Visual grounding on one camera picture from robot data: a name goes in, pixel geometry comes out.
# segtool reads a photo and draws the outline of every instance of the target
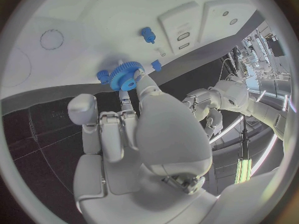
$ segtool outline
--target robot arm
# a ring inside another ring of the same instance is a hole
[[[238,77],[230,76],[229,80],[219,81],[209,90],[193,91],[187,95],[183,103],[191,109],[198,121],[207,117],[205,131],[209,138],[212,130],[218,127],[220,122],[219,115],[213,118],[216,115],[215,110],[227,110],[254,116],[271,127],[279,139],[284,139],[287,112],[256,102],[256,99],[249,95],[247,86]],[[212,125],[209,121],[211,117],[215,119]]]

